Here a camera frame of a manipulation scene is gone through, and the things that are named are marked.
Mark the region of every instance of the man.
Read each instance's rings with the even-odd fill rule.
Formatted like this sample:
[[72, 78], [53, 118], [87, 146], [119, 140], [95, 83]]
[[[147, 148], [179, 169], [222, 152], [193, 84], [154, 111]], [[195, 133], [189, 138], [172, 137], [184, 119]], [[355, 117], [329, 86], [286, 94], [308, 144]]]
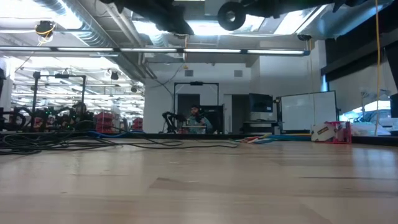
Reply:
[[[197, 105], [192, 105], [191, 116], [188, 118], [188, 126], [206, 126], [206, 133], [211, 133], [213, 126], [210, 121], [199, 113], [200, 107]], [[190, 134], [203, 134], [203, 128], [191, 127], [189, 129]]]

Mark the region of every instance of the whiteboard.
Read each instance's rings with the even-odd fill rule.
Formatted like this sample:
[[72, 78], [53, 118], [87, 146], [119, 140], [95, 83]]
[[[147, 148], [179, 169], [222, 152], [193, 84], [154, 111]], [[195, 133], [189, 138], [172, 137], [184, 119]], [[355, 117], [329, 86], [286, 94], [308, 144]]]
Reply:
[[281, 96], [282, 130], [311, 130], [325, 121], [336, 121], [334, 91]]

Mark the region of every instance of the lamp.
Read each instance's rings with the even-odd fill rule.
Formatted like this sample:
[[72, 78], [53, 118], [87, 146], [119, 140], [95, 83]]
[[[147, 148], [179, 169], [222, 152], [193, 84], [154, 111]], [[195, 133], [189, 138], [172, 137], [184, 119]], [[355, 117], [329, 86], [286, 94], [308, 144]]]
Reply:
[[112, 80], [118, 80], [119, 79], [118, 72], [112, 72], [111, 79]]

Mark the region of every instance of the wooden floor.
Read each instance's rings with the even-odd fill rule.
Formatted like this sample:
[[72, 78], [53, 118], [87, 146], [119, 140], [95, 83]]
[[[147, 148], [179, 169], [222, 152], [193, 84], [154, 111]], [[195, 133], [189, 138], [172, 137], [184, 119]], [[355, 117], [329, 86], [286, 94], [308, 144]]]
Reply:
[[273, 142], [1, 156], [0, 223], [398, 223], [397, 149]]

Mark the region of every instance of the computer monitor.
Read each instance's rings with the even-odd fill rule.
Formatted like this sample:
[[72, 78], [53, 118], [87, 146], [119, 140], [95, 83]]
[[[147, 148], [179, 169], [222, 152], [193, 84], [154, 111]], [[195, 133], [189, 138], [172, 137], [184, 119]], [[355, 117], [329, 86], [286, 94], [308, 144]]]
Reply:
[[273, 111], [273, 97], [272, 95], [263, 94], [249, 94], [250, 111], [272, 113]]

